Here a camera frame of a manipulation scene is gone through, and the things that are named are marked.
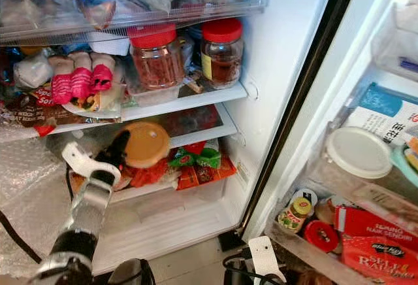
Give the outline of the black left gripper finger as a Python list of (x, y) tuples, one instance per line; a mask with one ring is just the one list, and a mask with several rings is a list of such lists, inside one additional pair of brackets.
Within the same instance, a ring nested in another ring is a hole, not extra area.
[(125, 161), (125, 151), (131, 138), (131, 132), (128, 130), (120, 131), (119, 135), (116, 135), (111, 144), (111, 157), (112, 161)]

